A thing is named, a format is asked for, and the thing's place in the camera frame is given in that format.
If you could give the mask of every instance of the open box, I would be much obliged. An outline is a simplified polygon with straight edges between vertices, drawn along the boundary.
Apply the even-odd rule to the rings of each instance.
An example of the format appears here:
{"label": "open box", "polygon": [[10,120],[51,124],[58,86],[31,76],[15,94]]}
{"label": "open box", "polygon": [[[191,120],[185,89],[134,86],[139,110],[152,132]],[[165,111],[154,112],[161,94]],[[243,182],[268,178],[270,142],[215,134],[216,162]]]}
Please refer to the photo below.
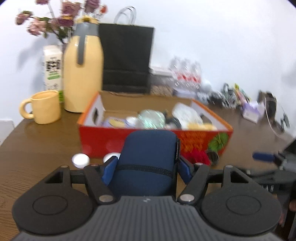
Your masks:
{"label": "open box", "polygon": [[86,111],[81,114],[78,125],[82,152],[90,157],[101,158],[110,152],[121,152],[125,138],[137,129],[106,128],[101,124],[108,117],[126,118],[137,116],[145,109],[171,111],[181,102],[203,114],[217,127],[216,131],[173,130],[181,141],[181,153],[211,149],[222,154],[232,135],[233,128],[209,108],[191,99],[177,97],[125,94],[102,91],[97,93]]}

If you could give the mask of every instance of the milk carton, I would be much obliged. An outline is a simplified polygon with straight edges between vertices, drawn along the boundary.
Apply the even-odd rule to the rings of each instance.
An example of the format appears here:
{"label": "milk carton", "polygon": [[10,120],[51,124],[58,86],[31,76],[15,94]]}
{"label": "milk carton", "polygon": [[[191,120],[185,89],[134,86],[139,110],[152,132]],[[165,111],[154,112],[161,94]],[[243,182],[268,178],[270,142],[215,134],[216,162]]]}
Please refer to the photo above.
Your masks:
{"label": "milk carton", "polygon": [[44,46],[44,85],[46,90],[57,90],[64,102],[62,85],[62,51],[57,45]]}

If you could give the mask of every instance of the yellow mug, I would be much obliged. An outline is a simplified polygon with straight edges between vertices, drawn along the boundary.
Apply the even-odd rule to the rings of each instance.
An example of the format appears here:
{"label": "yellow mug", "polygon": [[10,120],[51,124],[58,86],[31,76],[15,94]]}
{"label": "yellow mug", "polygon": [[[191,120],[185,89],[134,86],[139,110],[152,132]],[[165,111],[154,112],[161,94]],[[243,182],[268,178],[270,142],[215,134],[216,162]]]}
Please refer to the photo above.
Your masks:
{"label": "yellow mug", "polygon": [[[32,114],[25,110],[28,103],[32,104]],[[22,117],[34,119],[37,124],[53,123],[61,117],[59,92],[54,90],[38,92],[32,95],[30,99],[24,100],[20,104],[19,111]]]}

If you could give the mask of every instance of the yellow thermos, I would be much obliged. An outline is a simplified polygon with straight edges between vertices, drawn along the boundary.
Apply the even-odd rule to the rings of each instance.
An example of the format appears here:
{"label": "yellow thermos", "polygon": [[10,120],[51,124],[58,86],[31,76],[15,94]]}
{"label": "yellow thermos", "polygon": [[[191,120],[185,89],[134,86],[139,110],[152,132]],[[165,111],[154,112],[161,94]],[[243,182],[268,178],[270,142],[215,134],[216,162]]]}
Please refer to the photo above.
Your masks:
{"label": "yellow thermos", "polygon": [[77,20],[76,30],[64,53],[65,110],[84,112],[95,93],[102,90],[103,68],[99,22],[83,16]]}

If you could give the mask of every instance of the wooden table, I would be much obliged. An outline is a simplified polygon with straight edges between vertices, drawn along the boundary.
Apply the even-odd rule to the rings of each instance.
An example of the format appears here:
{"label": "wooden table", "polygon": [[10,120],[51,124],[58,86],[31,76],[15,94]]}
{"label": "wooden table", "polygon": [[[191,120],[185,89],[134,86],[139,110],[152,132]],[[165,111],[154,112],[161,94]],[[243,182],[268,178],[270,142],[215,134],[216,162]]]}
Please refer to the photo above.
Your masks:
{"label": "wooden table", "polygon": [[[252,159],[255,150],[274,152],[287,145],[275,137],[266,121],[256,125],[243,119],[237,110],[212,109],[234,128],[217,168],[226,164],[258,169],[275,167]],[[20,195],[60,165],[75,169],[71,157],[81,152],[78,117],[79,114],[63,110],[61,120],[49,125],[25,119],[0,147],[0,241],[10,240],[18,233],[11,208]],[[91,159],[91,163],[102,163],[102,160]],[[83,191],[81,184],[74,188]],[[177,193],[183,188],[184,183],[179,179]]]}

